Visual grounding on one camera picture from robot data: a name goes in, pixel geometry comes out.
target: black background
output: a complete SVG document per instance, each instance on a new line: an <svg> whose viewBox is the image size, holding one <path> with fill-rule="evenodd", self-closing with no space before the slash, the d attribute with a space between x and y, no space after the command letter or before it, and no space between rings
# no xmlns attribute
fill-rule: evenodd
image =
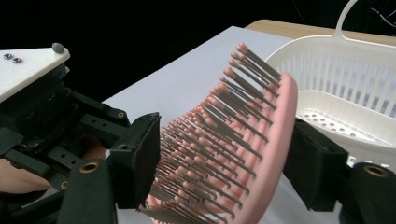
<svg viewBox="0 0 396 224"><path fill-rule="evenodd" d="M104 101L230 26L268 19L334 28L346 2L2 1L0 49L61 43L71 54L65 86ZM367 25L357 11L348 30Z"/></svg>

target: pink hairbrush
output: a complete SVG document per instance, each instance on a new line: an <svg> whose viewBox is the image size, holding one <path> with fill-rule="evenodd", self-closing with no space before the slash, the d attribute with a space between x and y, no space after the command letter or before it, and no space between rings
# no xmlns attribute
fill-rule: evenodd
<svg viewBox="0 0 396 224"><path fill-rule="evenodd" d="M257 223L272 199L289 151L297 85L243 43L232 57L227 77L162 128L156 179L139 208L154 223Z"/></svg>

